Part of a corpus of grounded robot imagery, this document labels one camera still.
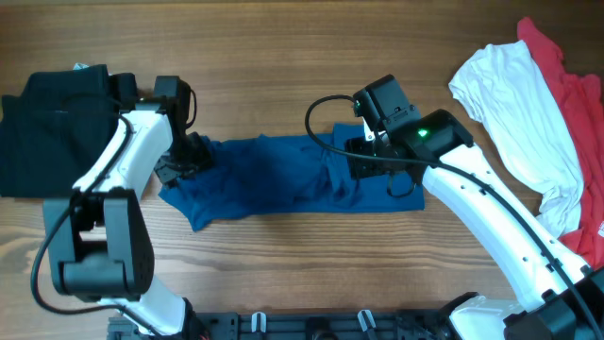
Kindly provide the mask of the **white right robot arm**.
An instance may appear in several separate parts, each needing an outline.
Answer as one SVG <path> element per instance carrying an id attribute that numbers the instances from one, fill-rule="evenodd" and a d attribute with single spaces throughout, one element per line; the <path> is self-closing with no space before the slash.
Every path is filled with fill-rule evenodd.
<path id="1" fill-rule="evenodd" d="M 348 142 L 354 176 L 404 172 L 441 200 L 503 272 L 515 298 L 467 294 L 444 311 L 444 339 L 600 339 L 603 273 L 551 236 L 446 110 L 361 115 Z"/>

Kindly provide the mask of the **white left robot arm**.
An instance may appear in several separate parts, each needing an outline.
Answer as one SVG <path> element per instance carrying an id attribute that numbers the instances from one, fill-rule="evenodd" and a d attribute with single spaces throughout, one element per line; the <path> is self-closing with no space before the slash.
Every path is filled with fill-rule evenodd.
<path id="1" fill-rule="evenodd" d="M 66 198 L 43 205 L 45 237 L 30 274 L 30 290 L 44 310 L 67 310 L 44 301 L 39 287 L 42 258 L 49 259 L 56 291 L 85 302 L 78 313 L 115 310 L 153 339 L 208 339 L 209 329 L 191 303 L 154 274 L 155 255 L 139 201 L 158 162 L 177 159 L 176 173 L 203 162 L 186 134 L 196 108 L 182 99 L 151 99 L 126 107 L 118 127 L 92 168 Z"/>

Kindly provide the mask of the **blue polo shirt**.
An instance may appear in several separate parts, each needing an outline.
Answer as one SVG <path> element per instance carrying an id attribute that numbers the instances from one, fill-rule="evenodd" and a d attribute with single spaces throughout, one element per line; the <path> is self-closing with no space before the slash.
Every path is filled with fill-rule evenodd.
<path id="1" fill-rule="evenodd" d="M 407 174 L 353 179 L 344 156 L 309 136 L 207 141 L 214 165 L 164 186 L 159 196 L 199 231 L 214 220 L 271 213 L 421 211 L 424 193 Z"/>

